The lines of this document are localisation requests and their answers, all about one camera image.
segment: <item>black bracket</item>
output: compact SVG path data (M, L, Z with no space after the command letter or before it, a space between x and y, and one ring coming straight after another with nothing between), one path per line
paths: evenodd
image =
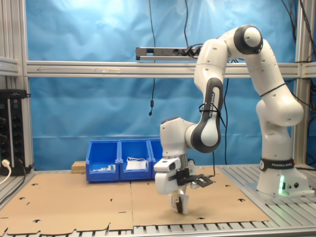
M191 182L196 182L199 186L204 188L213 183L213 181L204 174L190 175L188 168L177 171L176 178L179 186L186 185Z
M0 99L24 99L30 96L31 94L26 93L26 90L18 90L18 89L0 90Z

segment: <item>white cable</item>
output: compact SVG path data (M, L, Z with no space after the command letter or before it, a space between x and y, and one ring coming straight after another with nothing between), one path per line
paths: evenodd
M3 183L10 177L10 175L11 175L10 162L9 162L7 159L4 159L4 160L1 162L1 164L9 170L9 174L8 174L8 176L7 176L4 180L2 180L2 181L0 182L0 185L3 184Z

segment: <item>metal rail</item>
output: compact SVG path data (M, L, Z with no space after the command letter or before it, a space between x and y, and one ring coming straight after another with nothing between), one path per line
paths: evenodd
M28 61L28 77L193 78L195 63ZM279 63L284 78L298 77L297 63ZM250 78L245 63L227 64L225 77Z

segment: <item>wooden block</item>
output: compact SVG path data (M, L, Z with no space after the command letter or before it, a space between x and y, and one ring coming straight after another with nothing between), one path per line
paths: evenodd
M85 174L85 161L75 161L71 166L72 174Z

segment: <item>white robotic arm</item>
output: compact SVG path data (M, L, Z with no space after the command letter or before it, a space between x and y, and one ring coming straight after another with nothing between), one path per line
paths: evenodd
M263 168L258 189L268 195L289 194L294 190L290 190L294 181L290 181L282 193L279 186L280 177L291 174L301 184L295 193L308 190L307 179L294 168L286 130L287 126L299 123L303 108L285 85L268 42L262 39L257 28L246 25L206 41L200 50L194 77L195 85L203 93L199 123L170 118L160 126L163 159L154 167L156 187L160 194L172 194L171 207L180 213L187 213L185 190L188 184L196 188L212 183L209 178L195 174L194 164L188 162L186 153L187 149L210 153L219 146L224 74L227 61L236 58L246 62L255 90L262 98L257 105L263 134Z

